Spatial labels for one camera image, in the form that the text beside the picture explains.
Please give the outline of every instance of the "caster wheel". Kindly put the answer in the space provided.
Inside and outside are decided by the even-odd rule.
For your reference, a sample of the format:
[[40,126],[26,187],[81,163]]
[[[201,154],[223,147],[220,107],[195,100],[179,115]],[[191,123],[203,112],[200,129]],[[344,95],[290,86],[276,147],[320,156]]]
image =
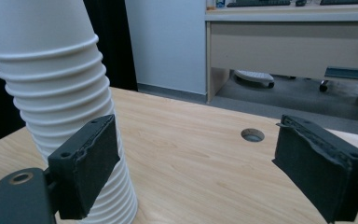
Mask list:
[[325,92],[325,91],[327,91],[327,87],[325,85],[320,85],[319,86],[319,91]]

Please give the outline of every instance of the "wooden table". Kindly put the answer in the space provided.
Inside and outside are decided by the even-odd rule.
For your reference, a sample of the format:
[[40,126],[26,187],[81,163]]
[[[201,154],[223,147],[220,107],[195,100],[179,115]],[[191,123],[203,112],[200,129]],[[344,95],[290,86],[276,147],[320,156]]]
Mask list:
[[[133,223],[324,223],[271,162],[278,120],[112,91],[139,202]],[[243,140],[247,128],[264,141]],[[334,133],[358,146],[358,135]],[[45,165],[27,130],[1,139],[0,179],[28,167]]]

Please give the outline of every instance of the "round cable hole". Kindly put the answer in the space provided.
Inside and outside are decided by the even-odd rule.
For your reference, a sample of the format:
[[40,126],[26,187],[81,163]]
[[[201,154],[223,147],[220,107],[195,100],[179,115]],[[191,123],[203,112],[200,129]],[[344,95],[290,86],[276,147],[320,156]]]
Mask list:
[[257,129],[244,129],[241,136],[248,142],[261,142],[264,140],[265,135]]

